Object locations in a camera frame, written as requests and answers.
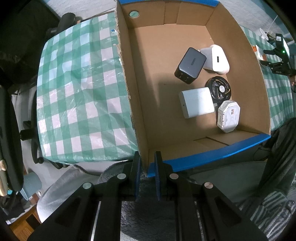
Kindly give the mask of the grey wall charger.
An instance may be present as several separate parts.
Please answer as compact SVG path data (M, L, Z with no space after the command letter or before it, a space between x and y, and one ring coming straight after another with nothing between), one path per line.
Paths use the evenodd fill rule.
M194 82L206 61L206 56L203 55L200 51L190 47L183 56L182 60L175 70L175 77L186 84L191 84Z

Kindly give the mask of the white oval case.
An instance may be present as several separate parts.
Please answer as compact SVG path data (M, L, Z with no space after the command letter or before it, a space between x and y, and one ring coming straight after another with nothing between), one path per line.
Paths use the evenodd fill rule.
M213 44L208 48L202 48L200 52L206 56L206 61L203 66L204 69L211 70L220 75L229 72L230 65L222 47Z

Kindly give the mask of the white octagonal box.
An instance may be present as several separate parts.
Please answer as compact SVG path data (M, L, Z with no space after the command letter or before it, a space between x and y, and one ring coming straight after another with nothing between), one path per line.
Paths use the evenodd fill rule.
M235 130L240 117L240 106L236 101L226 100L218 108L217 126L225 133Z

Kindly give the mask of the white electric kettle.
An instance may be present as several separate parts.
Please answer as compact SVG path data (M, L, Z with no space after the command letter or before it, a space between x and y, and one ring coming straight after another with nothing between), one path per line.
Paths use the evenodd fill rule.
M262 28L259 28L259 36L262 39L265 39L267 41L269 40L267 33Z

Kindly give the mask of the white orange power bank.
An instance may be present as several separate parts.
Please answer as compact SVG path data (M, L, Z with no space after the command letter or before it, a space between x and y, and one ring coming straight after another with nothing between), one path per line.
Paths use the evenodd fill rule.
M258 45L253 45L252 48L253 48L253 51L254 51L255 56L257 57L257 59L264 61L265 60L265 54L262 51L262 49L260 49Z

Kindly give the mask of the blue cardboard box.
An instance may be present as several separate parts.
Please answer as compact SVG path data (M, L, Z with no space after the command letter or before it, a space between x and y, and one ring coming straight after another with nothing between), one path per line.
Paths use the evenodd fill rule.
M233 16L219 1L118 1L116 29L132 124L145 173L155 175L160 152L174 171L183 171L249 149L270 138L270 111L262 70ZM220 46L230 65L223 75L240 107L229 133L217 114L185 118L182 91L205 87L217 74L197 77L182 70L188 50Z

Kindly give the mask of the black office chair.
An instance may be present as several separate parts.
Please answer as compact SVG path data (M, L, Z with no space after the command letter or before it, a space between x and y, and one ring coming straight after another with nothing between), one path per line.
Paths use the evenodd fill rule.
M1 196L23 187L21 142L44 162L37 131L37 75L45 43L79 22L59 17L42 1L1 1Z

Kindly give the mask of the white charger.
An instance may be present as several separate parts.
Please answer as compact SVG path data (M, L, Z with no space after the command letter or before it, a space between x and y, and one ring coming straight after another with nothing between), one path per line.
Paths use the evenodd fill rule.
M214 103L208 87L190 89L179 93L184 118L213 113Z

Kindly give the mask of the green checkered tablecloth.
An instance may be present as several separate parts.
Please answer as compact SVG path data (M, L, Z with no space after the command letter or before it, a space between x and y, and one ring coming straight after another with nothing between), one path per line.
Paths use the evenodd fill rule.
M53 162L121 161L137 151L115 13L74 25L44 45L37 79L37 125Z

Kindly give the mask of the black round disc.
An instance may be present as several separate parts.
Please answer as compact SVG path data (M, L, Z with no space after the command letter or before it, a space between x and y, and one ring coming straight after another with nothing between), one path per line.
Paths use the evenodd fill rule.
M214 103L222 103L231 98L230 84L221 76L215 76L209 79L205 87L209 88Z

